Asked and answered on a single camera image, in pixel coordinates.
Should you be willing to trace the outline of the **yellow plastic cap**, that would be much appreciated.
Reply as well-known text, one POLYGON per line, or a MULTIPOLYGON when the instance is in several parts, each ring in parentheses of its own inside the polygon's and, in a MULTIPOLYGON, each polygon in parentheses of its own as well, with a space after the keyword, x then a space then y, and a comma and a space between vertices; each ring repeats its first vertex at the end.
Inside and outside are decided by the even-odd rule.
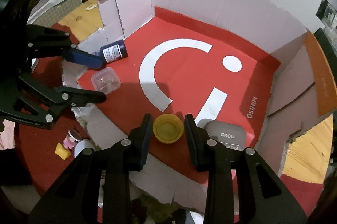
POLYGON ((176 115, 163 114, 154 121, 153 132, 156 139, 161 143, 172 144, 181 138, 184 126, 181 119, 176 115))

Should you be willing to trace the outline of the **dark blue bottle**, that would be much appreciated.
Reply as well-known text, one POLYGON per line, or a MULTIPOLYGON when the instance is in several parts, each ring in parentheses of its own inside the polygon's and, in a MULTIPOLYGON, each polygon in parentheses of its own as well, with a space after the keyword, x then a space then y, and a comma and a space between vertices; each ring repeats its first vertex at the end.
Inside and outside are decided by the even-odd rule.
POLYGON ((98 57, 104 65, 128 57, 123 39, 102 46, 98 51, 91 53, 91 55, 98 57))

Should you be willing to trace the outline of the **pink and yellow toy figure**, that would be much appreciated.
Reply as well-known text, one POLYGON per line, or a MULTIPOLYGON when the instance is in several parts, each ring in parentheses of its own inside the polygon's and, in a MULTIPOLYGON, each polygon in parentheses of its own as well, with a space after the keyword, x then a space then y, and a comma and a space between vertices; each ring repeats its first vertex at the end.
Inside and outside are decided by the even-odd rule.
POLYGON ((68 130, 66 137, 62 143, 57 143, 55 154, 62 160, 66 160, 71 156, 71 150, 75 148, 78 142, 82 140, 81 135, 74 129, 68 130))

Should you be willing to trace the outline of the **grey earbuds case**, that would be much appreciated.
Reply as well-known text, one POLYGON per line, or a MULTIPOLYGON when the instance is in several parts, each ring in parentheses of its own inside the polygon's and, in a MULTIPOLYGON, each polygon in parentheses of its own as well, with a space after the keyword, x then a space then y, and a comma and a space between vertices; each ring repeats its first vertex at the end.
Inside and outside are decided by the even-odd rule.
POLYGON ((197 122, 197 126, 205 129, 211 139, 219 141, 227 148, 243 151, 246 147, 246 132, 240 125, 202 119, 197 122))

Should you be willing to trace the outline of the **clear plastic container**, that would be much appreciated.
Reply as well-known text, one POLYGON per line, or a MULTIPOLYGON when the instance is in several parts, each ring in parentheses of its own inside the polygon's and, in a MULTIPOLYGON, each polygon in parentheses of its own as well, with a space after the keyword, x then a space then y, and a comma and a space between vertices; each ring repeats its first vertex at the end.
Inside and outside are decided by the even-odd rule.
POLYGON ((94 89, 108 95, 121 86, 120 79, 111 67, 105 67, 91 77, 94 89))

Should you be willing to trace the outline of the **white round lid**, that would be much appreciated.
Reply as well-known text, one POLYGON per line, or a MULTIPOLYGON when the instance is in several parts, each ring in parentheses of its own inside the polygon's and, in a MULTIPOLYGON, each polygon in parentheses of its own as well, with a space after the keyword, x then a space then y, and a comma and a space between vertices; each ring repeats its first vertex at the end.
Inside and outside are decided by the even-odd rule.
POLYGON ((90 140, 81 140, 77 142, 75 148, 74 148, 74 157, 76 158, 79 156, 82 152, 85 155, 90 155, 92 152, 96 151, 95 145, 90 140))

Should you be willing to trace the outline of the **red woven mat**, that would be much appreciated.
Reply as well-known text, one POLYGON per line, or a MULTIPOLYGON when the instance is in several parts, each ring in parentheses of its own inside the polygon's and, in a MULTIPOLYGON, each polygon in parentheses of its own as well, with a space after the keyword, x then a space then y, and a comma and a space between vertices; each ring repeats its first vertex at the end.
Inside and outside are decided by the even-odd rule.
MULTIPOLYGON (((22 124, 15 127, 16 148, 40 196, 46 193, 74 158, 70 156, 62 160, 54 153, 56 144, 63 140, 68 129, 76 129, 84 137, 88 136, 69 108, 62 112, 62 116, 51 130, 22 124)), ((304 182, 288 175, 282 175, 281 180, 298 200, 306 214, 310 214, 319 200, 323 184, 304 182)))

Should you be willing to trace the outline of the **red and white cardboard box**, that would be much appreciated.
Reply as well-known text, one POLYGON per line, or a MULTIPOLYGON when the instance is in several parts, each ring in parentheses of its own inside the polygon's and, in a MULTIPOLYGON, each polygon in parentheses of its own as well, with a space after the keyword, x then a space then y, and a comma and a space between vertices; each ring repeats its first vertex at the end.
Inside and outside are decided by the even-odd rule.
POLYGON ((318 41, 270 0, 98 0, 103 29, 92 52, 124 39, 111 68, 121 85, 104 103, 76 108, 94 143, 111 147, 144 114, 193 115, 197 125, 240 125, 275 173, 291 136, 336 109, 336 84, 318 41))

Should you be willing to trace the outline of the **wooden table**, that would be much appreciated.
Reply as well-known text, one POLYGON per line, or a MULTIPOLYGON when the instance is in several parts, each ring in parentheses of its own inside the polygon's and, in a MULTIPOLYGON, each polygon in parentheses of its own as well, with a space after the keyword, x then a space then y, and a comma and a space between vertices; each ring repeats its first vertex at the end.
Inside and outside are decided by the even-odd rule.
MULTIPOLYGON (((97 0, 88 0, 64 16, 58 23, 70 28, 79 41, 101 28, 97 0)), ((290 144, 282 173, 301 181, 322 184, 330 162, 333 116, 299 136, 290 144)))

